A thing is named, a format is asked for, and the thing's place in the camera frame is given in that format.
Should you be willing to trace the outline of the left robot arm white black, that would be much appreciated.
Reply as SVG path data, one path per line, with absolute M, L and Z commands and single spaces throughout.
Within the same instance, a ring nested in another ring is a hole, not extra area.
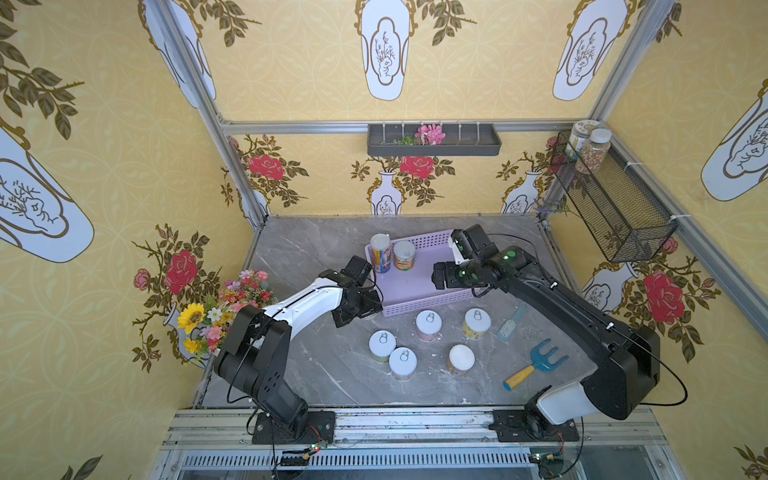
M 286 383 L 291 340 L 329 313 L 341 328 L 383 310 L 376 274 L 365 259 L 354 256 L 341 270 L 327 269 L 307 287 L 265 308 L 245 306 L 236 313 L 218 352 L 213 371 L 243 392 L 268 416 L 275 438 L 299 440 L 313 425 L 307 402 Z

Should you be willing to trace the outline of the tall colourful mixed-food can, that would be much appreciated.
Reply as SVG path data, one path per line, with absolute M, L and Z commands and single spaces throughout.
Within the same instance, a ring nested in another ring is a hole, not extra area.
M 374 271 L 377 274 L 387 273 L 392 263 L 392 242 L 390 236 L 384 233 L 373 235 L 370 239 L 370 248 Z

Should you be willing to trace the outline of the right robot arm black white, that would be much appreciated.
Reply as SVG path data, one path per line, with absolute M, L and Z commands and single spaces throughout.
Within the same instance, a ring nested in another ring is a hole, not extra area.
M 623 421 L 647 405 L 661 373 L 671 369 L 661 358 L 659 335 L 613 318 L 562 285 L 544 267 L 533 242 L 515 236 L 513 244 L 501 248 L 495 237 L 479 224 L 453 230 L 454 258 L 434 265 L 435 288 L 512 295 L 552 322 L 596 366 L 580 379 L 537 392 L 525 405 L 528 424 L 544 430 L 592 414 Z

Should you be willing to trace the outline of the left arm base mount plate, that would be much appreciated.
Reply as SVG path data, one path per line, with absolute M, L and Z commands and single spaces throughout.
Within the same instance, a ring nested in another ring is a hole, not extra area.
M 333 443 L 335 427 L 336 413 L 331 410 L 310 410 L 292 426 L 260 413 L 251 438 L 254 445 Z

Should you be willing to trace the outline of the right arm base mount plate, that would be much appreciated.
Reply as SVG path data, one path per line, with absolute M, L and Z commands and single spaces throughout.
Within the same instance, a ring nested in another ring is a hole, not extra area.
M 543 417 L 522 409 L 495 410 L 488 429 L 499 442 L 576 442 L 581 436 L 577 425 L 568 421 L 552 425 Z

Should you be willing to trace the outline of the yellow peach can white lid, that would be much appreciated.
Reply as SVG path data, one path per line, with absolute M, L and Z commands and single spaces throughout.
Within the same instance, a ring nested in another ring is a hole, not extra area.
M 414 267 L 416 247 L 408 240 L 401 240 L 393 247 L 394 264 L 400 271 L 409 271 Z

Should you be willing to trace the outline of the orange can plain white lid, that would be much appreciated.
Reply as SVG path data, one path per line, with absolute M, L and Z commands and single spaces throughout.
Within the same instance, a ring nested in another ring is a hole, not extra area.
M 456 344 L 448 353 L 447 366 L 450 373 L 465 376 L 474 367 L 476 356 L 473 350 L 464 344 Z

